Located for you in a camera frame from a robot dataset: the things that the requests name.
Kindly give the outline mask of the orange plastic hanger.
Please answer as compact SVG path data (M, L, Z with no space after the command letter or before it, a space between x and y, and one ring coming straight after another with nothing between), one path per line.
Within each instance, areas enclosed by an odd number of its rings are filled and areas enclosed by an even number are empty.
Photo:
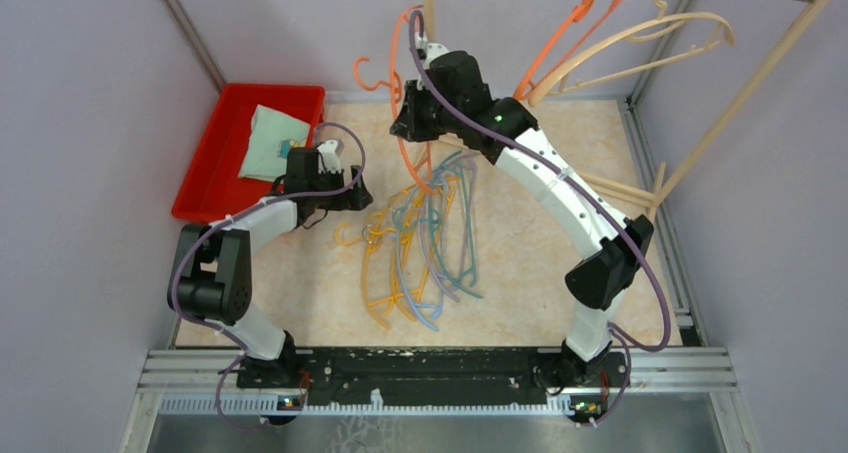
M389 105L394 119L396 119L400 113L400 104L403 98L403 78L397 70L398 45L401 29L403 26L409 25L410 16L413 12L421 11L422 9L422 4L412 5L407 7L398 16L390 44L388 77L386 79L377 80L373 84L368 84L362 79L359 67L361 63L368 62L370 60L368 56L360 56L356 58L353 63L353 76L361 89L367 92L374 92L381 87L386 87L389 90ZM404 140L400 137L395 137L395 139L397 140L399 152L411 178L425 193L433 195L435 190L427 183L427 179L432 173L431 147L426 145L423 158L418 163L414 163L409 155Z
M513 97L518 100L530 100L531 96L545 96L550 91L542 92L542 87L548 85L548 80L557 83L554 80L554 73L565 65L567 60L570 60L576 55L578 50L591 38L596 30L603 25L608 18L613 15L626 0L578 0L573 6L570 13L560 22L556 29L551 33L538 53L533 57L517 85L513 90ZM586 27L581 35L558 57L555 63L550 64L550 68L542 75L538 76L539 69L548 60L555 47L561 42L563 37L569 32L573 26L582 23L588 16L594 12L598 16L594 21Z

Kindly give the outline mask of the beige plastic hanger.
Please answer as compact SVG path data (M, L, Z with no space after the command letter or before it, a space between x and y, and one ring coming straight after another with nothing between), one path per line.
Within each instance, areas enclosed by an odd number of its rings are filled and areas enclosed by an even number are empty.
M638 23L612 34L568 57L564 62L557 65L551 72L547 73L541 79L539 84L531 88L527 96L528 104L535 106L546 97L559 96L583 88L605 84L637 73L643 73L657 69L661 66L680 62L709 52L722 45L733 46L736 43L735 31L730 22L714 12L695 11L671 13L669 11L669 3L667 0L653 0L653 2L657 8L655 18ZM624 45L626 43L636 44L667 39L671 34L678 32L678 30L683 27L698 22L709 23L712 25L712 29L703 41L690 45L682 52L671 55L662 55L658 59L649 60L637 66L590 80L570 80L572 74L584 63L614 46Z

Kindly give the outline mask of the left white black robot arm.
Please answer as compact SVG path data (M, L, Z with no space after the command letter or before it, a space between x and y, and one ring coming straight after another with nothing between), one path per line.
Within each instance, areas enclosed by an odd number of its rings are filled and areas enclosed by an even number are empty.
M373 197L364 183L366 163L344 168L340 143L296 147L284 173L247 209L180 232L166 293L184 321L213 329L242 351L240 388L294 387L302 376L292 335L253 301L253 257L277 237L307 226L322 211L362 211Z

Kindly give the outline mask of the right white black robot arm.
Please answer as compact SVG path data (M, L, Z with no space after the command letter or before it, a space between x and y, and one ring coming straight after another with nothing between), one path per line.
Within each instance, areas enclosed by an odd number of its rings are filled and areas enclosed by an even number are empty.
M518 100L491 95L473 56L435 43L413 48L412 58L420 76L406 82L391 134L415 143L457 137L519 182L565 229L581 256L564 276L576 307L547 375L556 387L590 384L602 371L612 344L609 324L643 266L653 224L607 206Z

